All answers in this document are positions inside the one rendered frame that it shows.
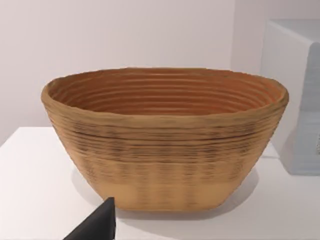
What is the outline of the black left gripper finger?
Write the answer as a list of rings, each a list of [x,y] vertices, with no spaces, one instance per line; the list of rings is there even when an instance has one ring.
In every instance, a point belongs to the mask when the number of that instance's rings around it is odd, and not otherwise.
[[[108,197],[63,240],[115,240],[115,198]]]

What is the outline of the brown woven basket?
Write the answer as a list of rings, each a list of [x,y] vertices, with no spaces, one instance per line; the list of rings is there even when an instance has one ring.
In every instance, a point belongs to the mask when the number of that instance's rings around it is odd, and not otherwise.
[[[55,78],[41,101],[101,198],[123,210],[193,212],[220,206],[241,185],[289,92],[231,70],[128,67]]]

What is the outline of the pale grey microwave oven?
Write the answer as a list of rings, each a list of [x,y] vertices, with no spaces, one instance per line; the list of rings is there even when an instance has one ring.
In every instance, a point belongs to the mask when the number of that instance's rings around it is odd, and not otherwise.
[[[320,176],[320,19],[274,19],[265,28],[260,75],[289,102],[271,143],[291,175]]]

